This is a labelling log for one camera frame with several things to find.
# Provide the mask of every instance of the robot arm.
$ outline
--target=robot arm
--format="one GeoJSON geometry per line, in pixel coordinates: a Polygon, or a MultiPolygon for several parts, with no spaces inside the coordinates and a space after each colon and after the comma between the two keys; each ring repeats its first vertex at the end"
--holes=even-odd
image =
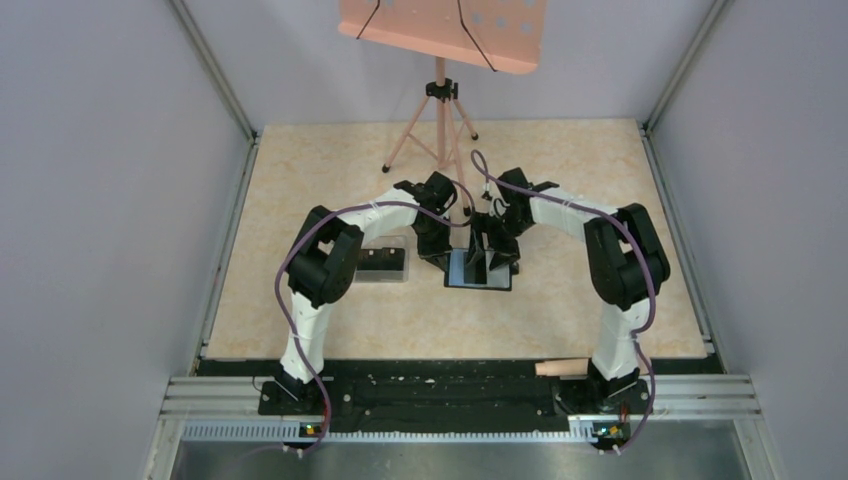
{"type": "MultiPolygon", "coordinates": [[[[447,265],[451,250],[450,228],[412,208],[378,206],[380,202],[401,201],[418,205],[437,215],[444,215],[449,201],[456,199],[450,179],[436,172],[426,183],[400,182],[374,199],[374,208],[349,212],[324,225],[292,258],[288,269],[292,290],[292,318],[305,357],[320,372],[324,368],[324,337],[335,303],[347,292],[363,244],[396,228],[412,226],[418,235],[419,256],[440,267],[447,265]],[[330,244],[320,248],[320,244],[330,244]]],[[[299,240],[321,219],[330,214],[319,206],[312,209],[297,236],[299,240]]],[[[280,359],[277,381],[294,397],[312,380],[289,332],[288,344],[280,359]]]]}
{"type": "MultiPolygon", "coordinates": [[[[644,276],[635,254],[622,251],[620,241],[624,238],[612,224],[596,215],[570,208],[569,203],[579,202],[600,210],[624,224],[637,240],[647,260],[655,291],[659,293],[660,284],[668,279],[670,268],[647,210],[638,204],[618,209],[587,202],[550,182],[532,186],[521,169],[504,173],[500,180],[562,199],[562,203],[555,203],[499,187],[509,204],[502,217],[504,230],[501,243],[504,243],[503,237],[514,239],[533,224],[542,224],[586,244],[592,284],[603,300],[601,333],[589,363],[589,377],[590,380],[594,377],[598,394],[603,398],[628,388],[639,375],[638,358],[630,332],[645,324],[649,312],[644,276]]],[[[514,251],[501,256],[506,257],[519,257],[517,244],[514,251]]]]}

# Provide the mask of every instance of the black object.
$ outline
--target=black object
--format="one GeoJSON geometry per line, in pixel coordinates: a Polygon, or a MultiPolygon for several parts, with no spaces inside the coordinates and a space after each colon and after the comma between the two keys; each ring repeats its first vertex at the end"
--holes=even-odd
{"type": "Polygon", "coordinates": [[[641,414],[648,408],[648,384],[638,378],[630,387],[608,397],[599,395],[597,379],[592,377],[559,380],[556,391],[557,404],[569,415],[618,413],[622,405],[627,405],[630,413],[641,414]]]}
{"type": "MultiPolygon", "coordinates": [[[[627,411],[626,405],[622,405],[622,410],[627,411]]],[[[630,422],[627,421],[626,413],[621,417],[618,422],[595,422],[593,433],[598,441],[591,445],[598,450],[609,452],[615,451],[614,447],[627,443],[630,440],[630,422]]]]}
{"type": "MultiPolygon", "coordinates": [[[[425,183],[412,184],[404,180],[396,183],[395,188],[409,193],[418,205],[436,215],[443,215],[457,195],[450,179],[439,172],[433,172],[425,183]]],[[[412,230],[418,236],[419,258],[447,271],[448,254],[452,249],[450,227],[418,212],[412,230]]]]}
{"type": "Polygon", "coordinates": [[[487,215],[480,213],[475,213],[471,217],[471,233],[468,239],[468,252],[465,254],[464,262],[465,271],[463,279],[465,283],[486,284],[486,245],[483,243],[486,217],[487,215]]]}
{"type": "MultiPolygon", "coordinates": [[[[559,185],[552,182],[544,182],[532,185],[527,181],[524,172],[520,168],[514,168],[504,172],[498,180],[510,185],[541,192],[559,185]]],[[[491,217],[487,225],[486,233],[489,240],[489,248],[494,250],[490,269],[501,265],[515,265],[521,258],[517,238],[534,225],[533,212],[530,210],[530,197],[515,190],[498,185],[502,200],[509,204],[499,216],[491,217]]]]}
{"type": "Polygon", "coordinates": [[[405,248],[363,248],[359,251],[359,263],[356,269],[360,272],[403,272],[405,255],[405,248]]]}
{"type": "Polygon", "coordinates": [[[459,98],[459,82],[454,82],[450,78],[445,78],[444,85],[430,82],[424,88],[424,93],[428,97],[433,97],[442,103],[447,100],[456,100],[459,98]]]}
{"type": "MultiPolygon", "coordinates": [[[[330,213],[323,206],[313,208],[300,227],[295,243],[330,213]]],[[[304,243],[286,268],[289,287],[308,298],[313,308],[338,301],[353,283],[362,238],[359,227],[338,217],[327,222],[304,243]],[[319,244],[330,242],[332,249],[325,253],[319,244]]]]}
{"type": "Polygon", "coordinates": [[[315,394],[314,392],[312,392],[313,387],[315,386],[315,382],[311,383],[312,386],[307,386],[303,383],[303,380],[299,378],[294,378],[289,375],[283,369],[283,366],[282,364],[280,364],[280,362],[276,363],[277,364],[274,366],[274,380],[265,383],[273,384],[276,390],[275,393],[281,395],[285,394],[288,398],[290,398],[299,405],[315,403],[315,394]]]}
{"type": "Polygon", "coordinates": [[[589,368],[586,375],[586,391],[589,398],[593,399],[598,408],[608,409],[610,406],[616,406],[621,402],[616,400],[616,397],[625,390],[633,387],[639,381],[639,368],[634,368],[632,372],[623,377],[616,377],[610,380],[604,378],[598,368],[589,360],[589,368]]]}
{"type": "MultiPolygon", "coordinates": [[[[555,406],[559,380],[536,377],[533,361],[346,361],[322,378],[334,432],[500,433],[568,431],[555,406]]],[[[260,415],[320,415],[309,382],[294,401],[275,382],[262,386],[260,415]]]]}
{"type": "MultiPolygon", "coordinates": [[[[644,206],[634,203],[620,208],[613,217],[624,224],[639,244],[648,264],[651,280],[657,294],[660,284],[668,280],[671,268],[660,244],[657,231],[644,206]]],[[[618,229],[603,218],[594,218],[583,226],[586,234],[586,251],[592,285],[607,303],[622,310],[647,298],[648,287],[642,269],[633,251],[622,251],[619,242],[626,241],[618,229]]]]}

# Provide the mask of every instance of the marble floor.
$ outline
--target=marble floor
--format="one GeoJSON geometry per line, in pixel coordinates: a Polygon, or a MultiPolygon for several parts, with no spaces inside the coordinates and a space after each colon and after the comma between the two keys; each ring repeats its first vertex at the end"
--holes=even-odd
{"type": "MultiPolygon", "coordinates": [[[[268,126],[262,135],[207,358],[282,355],[288,326],[274,298],[274,275],[309,210],[366,202],[392,184],[423,182],[435,162],[410,141],[392,170],[380,172],[403,124],[268,126]]],[[[671,262],[658,315],[642,344],[652,357],[705,356],[645,151],[634,120],[476,122],[480,139],[463,134],[466,183],[475,199],[482,177],[468,154],[486,154],[496,175],[521,167],[528,180],[551,180],[595,202],[645,205],[671,262]]],[[[414,133],[433,144],[435,125],[414,133]]],[[[443,173],[456,177],[454,167],[443,173]]],[[[459,203],[453,218],[462,217],[459,203]]],[[[585,247],[548,227],[520,238],[521,274],[512,292],[446,289],[443,273],[412,250],[409,279],[354,284],[338,303],[325,344],[327,358],[560,358],[592,353],[601,301],[589,279],[585,247]]],[[[467,230],[452,233],[465,246],[467,230]]]]}

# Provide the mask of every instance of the metal frame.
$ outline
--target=metal frame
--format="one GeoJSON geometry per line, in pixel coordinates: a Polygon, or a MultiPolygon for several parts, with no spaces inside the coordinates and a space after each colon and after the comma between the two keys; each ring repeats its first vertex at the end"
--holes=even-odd
{"type": "Polygon", "coordinates": [[[699,58],[701,52],[704,49],[707,41],[709,40],[712,33],[715,31],[718,22],[724,18],[725,13],[729,9],[730,5],[733,4],[733,0],[714,0],[713,4],[710,6],[709,11],[707,12],[707,16],[704,18],[704,21],[701,22],[701,26],[698,28],[698,32],[695,33],[695,36],[692,38],[692,41],[689,43],[689,47],[686,49],[686,52],[683,54],[683,57],[680,59],[680,62],[677,64],[677,67],[674,69],[674,73],[663,89],[660,98],[657,100],[657,104],[654,106],[651,114],[648,116],[648,120],[645,122],[644,129],[648,132],[650,136],[651,133],[656,129],[657,124],[662,119],[665,114],[668,105],[674,99],[675,94],[679,91],[680,87],[683,85],[683,82],[686,80],[689,71],[695,65],[697,59],[699,58]]]}
{"type": "Polygon", "coordinates": [[[218,65],[218,61],[215,59],[215,55],[212,54],[212,49],[209,48],[206,39],[203,38],[203,33],[201,33],[200,27],[194,21],[194,17],[192,17],[185,1],[165,0],[165,3],[168,4],[171,13],[174,14],[174,18],[180,24],[189,45],[191,45],[194,53],[197,55],[197,59],[200,61],[200,65],[206,72],[209,82],[215,88],[218,97],[221,98],[221,103],[224,104],[230,116],[238,124],[245,138],[248,141],[254,141],[256,139],[256,129],[250,125],[250,120],[247,118],[244,108],[242,108],[241,103],[238,101],[233,87],[230,86],[230,82],[224,76],[224,72],[221,70],[220,65],[218,65]]]}
{"type": "MultiPolygon", "coordinates": [[[[244,110],[239,104],[229,83],[215,61],[211,50],[194,22],[183,0],[166,0],[178,19],[186,36],[197,53],[210,82],[215,86],[221,101],[234,121],[252,142],[246,159],[242,178],[238,184],[229,212],[229,225],[221,248],[217,275],[210,289],[205,310],[203,330],[197,354],[203,349],[212,331],[218,301],[226,276],[227,266],[238,230],[247,188],[258,152],[259,139],[251,127],[244,110]]],[[[687,73],[696,62],[715,26],[732,4],[732,0],[715,0],[686,53],[681,58],[674,74],[658,99],[650,117],[640,130],[643,146],[654,176],[657,190],[669,222],[672,239],[680,257],[683,276],[692,296],[699,326],[704,335],[708,352],[715,352],[712,343],[721,352],[721,342],[716,337],[709,321],[709,305],[701,294],[695,272],[695,262],[687,248],[687,236],[679,222],[676,203],[666,184],[663,164],[658,158],[652,141],[652,133],[662,119],[669,103],[685,82],[687,73]]],[[[168,479],[177,461],[179,443],[184,434],[194,441],[309,441],[299,437],[302,422],[320,421],[316,417],[260,417],[257,409],[261,393],[255,381],[270,380],[270,377],[180,377],[171,380],[150,450],[145,479],[168,479]]],[[[753,385],[747,375],[660,375],[657,377],[655,414],[650,421],[709,421],[731,420],[740,440],[742,454],[754,480],[785,478],[780,461],[770,441],[762,412],[753,385]]],[[[634,415],[633,420],[640,419],[634,415]]],[[[615,420],[605,415],[570,416],[574,427],[571,432],[560,434],[519,435],[455,435],[453,437],[426,437],[397,433],[368,435],[329,433],[330,442],[568,442],[591,441],[588,426],[592,422],[615,420]]]]}
{"type": "MultiPolygon", "coordinates": [[[[701,328],[701,334],[704,338],[704,344],[707,347],[707,353],[715,353],[719,360],[722,360],[721,351],[722,345],[719,338],[716,336],[709,319],[706,300],[701,293],[701,287],[695,275],[695,261],[691,250],[687,246],[689,244],[688,236],[683,224],[680,222],[680,215],[677,212],[676,203],[668,188],[666,182],[665,171],[662,163],[659,161],[654,144],[651,137],[642,128],[640,129],[642,136],[642,146],[645,148],[645,155],[648,158],[648,165],[651,167],[651,174],[654,177],[654,183],[657,186],[657,193],[660,196],[660,203],[665,213],[666,221],[668,222],[669,231],[671,232],[671,240],[674,243],[675,251],[677,252],[680,268],[683,273],[683,280],[686,282],[686,288],[689,290],[689,296],[692,299],[692,307],[695,310],[695,319],[698,321],[698,326],[701,328]]],[[[727,365],[722,361],[722,366],[728,370],[727,365]]]]}
{"type": "Polygon", "coordinates": [[[253,167],[256,165],[256,155],[259,153],[259,142],[261,137],[256,137],[247,153],[244,169],[241,172],[241,178],[235,191],[235,198],[232,202],[232,209],[229,212],[229,221],[227,222],[227,231],[224,235],[224,242],[221,246],[220,254],[218,255],[215,276],[212,280],[212,285],[209,289],[208,299],[206,301],[206,309],[203,316],[203,327],[200,333],[198,345],[195,348],[194,357],[192,357],[192,365],[189,367],[189,374],[194,373],[196,362],[198,359],[205,356],[206,347],[209,345],[209,338],[212,336],[212,327],[215,324],[215,316],[218,313],[218,304],[221,301],[221,292],[224,288],[224,281],[227,278],[227,270],[230,265],[230,257],[233,253],[233,245],[236,241],[239,222],[244,211],[244,201],[247,198],[247,190],[250,186],[250,179],[253,176],[253,167]]]}

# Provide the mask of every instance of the white wall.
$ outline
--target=white wall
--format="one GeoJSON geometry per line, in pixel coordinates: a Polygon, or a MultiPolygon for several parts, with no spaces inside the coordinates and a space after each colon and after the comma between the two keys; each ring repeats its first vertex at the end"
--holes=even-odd
{"type": "Polygon", "coordinates": [[[848,455],[848,3],[736,2],[657,133],[712,323],[789,478],[848,455]]]}
{"type": "Polygon", "coordinates": [[[165,2],[0,19],[0,477],[139,478],[246,144],[165,2]]]}
{"type": "MultiPolygon", "coordinates": [[[[257,126],[406,120],[433,80],[432,58],[338,33],[336,0],[187,3],[257,126]]],[[[644,120],[711,3],[549,0],[535,73],[448,76],[476,118],[644,120]]]]}

